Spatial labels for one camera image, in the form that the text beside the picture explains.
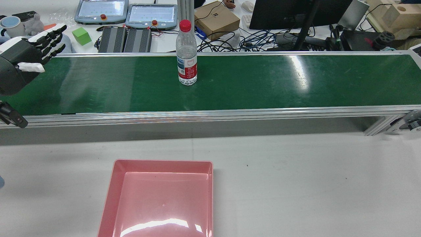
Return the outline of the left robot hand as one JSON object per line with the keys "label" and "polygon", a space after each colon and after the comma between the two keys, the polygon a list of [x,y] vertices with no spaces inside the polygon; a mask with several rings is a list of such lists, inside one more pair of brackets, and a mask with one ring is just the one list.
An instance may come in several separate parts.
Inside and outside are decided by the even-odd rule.
{"label": "left robot hand", "polygon": [[0,94],[11,96],[22,90],[40,73],[53,57],[65,49],[62,42],[65,24],[27,39],[14,37],[1,45]]}

